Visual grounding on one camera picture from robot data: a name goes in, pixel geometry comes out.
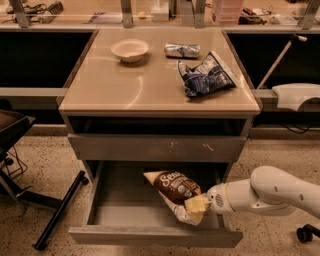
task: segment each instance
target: bowl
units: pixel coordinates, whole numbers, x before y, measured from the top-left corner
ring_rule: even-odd
[[[148,50],[148,43],[139,39],[126,39],[111,46],[111,52],[124,62],[137,62]]]

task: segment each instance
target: terrazzo floor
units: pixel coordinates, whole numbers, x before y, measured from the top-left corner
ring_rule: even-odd
[[[65,136],[25,136],[16,149],[20,159],[28,165],[28,170],[16,183],[22,187],[33,186],[34,192],[63,198],[79,170],[84,169]],[[320,185],[320,140],[249,140],[232,167],[228,181],[248,178],[250,172],[261,165],[281,168]],[[320,228],[320,221],[299,209],[286,217],[263,217],[248,212],[230,215],[231,230],[242,231],[244,236],[232,249],[79,245],[68,234],[68,229],[83,223],[91,187],[91,183],[79,187],[44,251],[35,250],[32,244],[53,211],[29,206],[21,214],[10,197],[0,196],[0,255],[319,255],[320,238],[301,244],[295,232],[307,223]]]

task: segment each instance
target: crumpled chip bag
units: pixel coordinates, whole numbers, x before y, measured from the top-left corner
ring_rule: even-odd
[[[211,51],[204,61],[191,68],[178,61],[178,71],[185,86],[187,97],[204,96],[221,90],[235,88],[236,84],[220,64],[220,57]]]
[[[208,208],[206,195],[200,186],[174,170],[148,171],[144,176],[181,222],[198,225]]]

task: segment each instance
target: beige table top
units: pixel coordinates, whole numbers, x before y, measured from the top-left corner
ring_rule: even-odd
[[[142,39],[148,54],[126,64],[111,52],[122,39]],[[177,70],[177,59],[166,58],[167,42],[200,44],[197,60],[183,60],[194,67],[214,50],[233,70],[237,88],[189,99]],[[62,114],[112,115],[253,115],[259,106],[223,36],[221,28],[122,27],[101,28],[62,104]]]

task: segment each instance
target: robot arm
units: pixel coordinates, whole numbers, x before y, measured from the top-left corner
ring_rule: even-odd
[[[218,214],[250,211],[282,216],[297,207],[320,218],[320,186],[272,166],[256,168],[250,179],[213,186],[207,198]]]

